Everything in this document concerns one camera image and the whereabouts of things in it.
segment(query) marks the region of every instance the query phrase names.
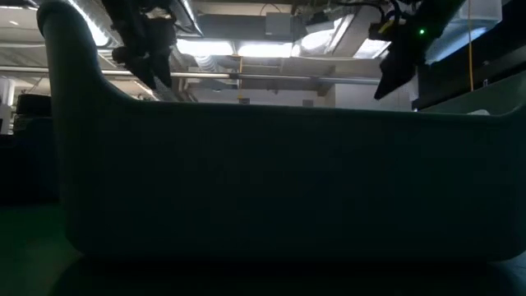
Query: ceiling light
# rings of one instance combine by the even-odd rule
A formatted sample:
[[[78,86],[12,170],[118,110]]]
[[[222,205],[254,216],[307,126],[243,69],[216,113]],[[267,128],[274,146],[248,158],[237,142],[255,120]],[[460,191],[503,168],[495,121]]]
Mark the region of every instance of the ceiling light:
[[[294,45],[293,50],[290,52],[291,57],[299,57],[302,54],[302,48],[299,45]]]
[[[246,44],[243,45],[238,54],[243,57],[254,58],[290,58],[293,49],[292,43],[286,44]]]
[[[233,54],[232,45],[229,41],[178,39],[178,49],[180,53],[190,54],[194,57]]]
[[[306,50],[317,49],[322,45],[326,45],[330,41],[330,37],[334,30],[322,30],[316,33],[309,34],[302,39],[302,47]]]
[[[86,24],[91,31],[91,36],[97,46],[105,46],[109,42],[109,37],[90,19],[90,17],[85,14],[85,12],[75,3],[74,0],[67,0],[84,18]]]
[[[0,9],[24,9],[24,7],[8,7],[8,6],[0,6]]]
[[[339,41],[342,39],[342,37],[344,37],[344,34],[347,32],[347,29],[351,25],[353,19],[354,15],[347,15],[335,21],[335,32],[332,34],[331,40],[325,49],[325,54],[332,54],[335,52]]]
[[[378,58],[390,44],[387,41],[365,39],[353,58]]]
[[[477,28],[471,31],[471,39],[475,40],[478,37],[484,35],[488,32],[487,28]],[[444,58],[449,57],[452,53],[458,51],[463,46],[469,43],[469,32],[462,34],[456,39],[451,40],[450,42],[443,42],[442,44],[433,44],[427,51],[427,63],[439,62]]]

